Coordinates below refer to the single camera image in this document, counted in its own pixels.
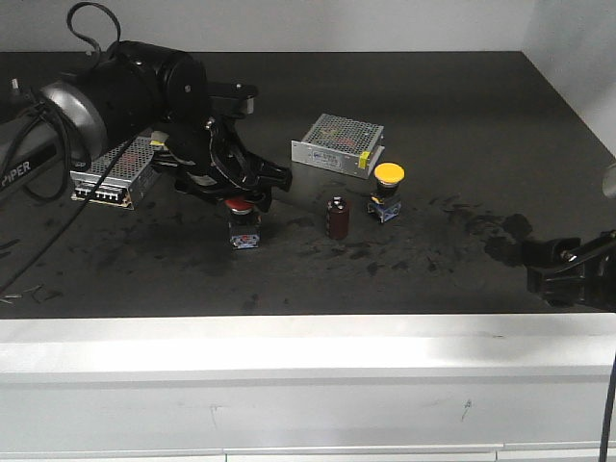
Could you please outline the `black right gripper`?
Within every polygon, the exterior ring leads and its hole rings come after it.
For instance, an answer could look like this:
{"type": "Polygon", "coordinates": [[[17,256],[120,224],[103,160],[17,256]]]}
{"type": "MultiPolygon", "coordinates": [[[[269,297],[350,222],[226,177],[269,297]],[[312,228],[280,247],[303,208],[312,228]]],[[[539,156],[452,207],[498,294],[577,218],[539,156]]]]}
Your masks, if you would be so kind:
{"type": "Polygon", "coordinates": [[[521,245],[521,261],[526,268],[526,289],[550,306],[615,308],[614,230],[582,245],[580,238],[526,240],[521,245]]]}

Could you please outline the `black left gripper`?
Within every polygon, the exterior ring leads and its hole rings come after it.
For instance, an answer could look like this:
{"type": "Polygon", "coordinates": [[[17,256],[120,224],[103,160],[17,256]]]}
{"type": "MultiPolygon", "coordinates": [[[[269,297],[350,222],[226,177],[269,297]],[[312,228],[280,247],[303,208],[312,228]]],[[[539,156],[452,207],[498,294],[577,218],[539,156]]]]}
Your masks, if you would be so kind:
{"type": "Polygon", "coordinates": [[[243,146],[235,121],[252,112],[258,95],[253,85],[206,81],[169,84],[167,114],[154,126],[162,143],[152,167],[175,179],[175,189],[206,202],[239,198],[267,212],[270,188],[288,192],[289,168],[268,161],[243,146]]]}

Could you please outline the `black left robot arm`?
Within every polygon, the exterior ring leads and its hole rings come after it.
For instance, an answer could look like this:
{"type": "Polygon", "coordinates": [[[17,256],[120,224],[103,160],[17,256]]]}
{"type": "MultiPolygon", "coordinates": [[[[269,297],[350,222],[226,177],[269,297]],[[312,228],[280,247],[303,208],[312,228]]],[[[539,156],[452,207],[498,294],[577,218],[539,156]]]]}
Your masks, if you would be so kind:
{"type": "Polygon", "coordinates": [[[33,91],[20,116],[1,126],[1,195],[8,197],[56,163],[84,171],[149,130],[165,135],[152,160],[182,193],[216,203],[243,198],[265,212],[271,192],[293,176],[250,152],[236,129],[255,87],[208,80],[189,53],[120,41],[105,58],[33,91]]]}

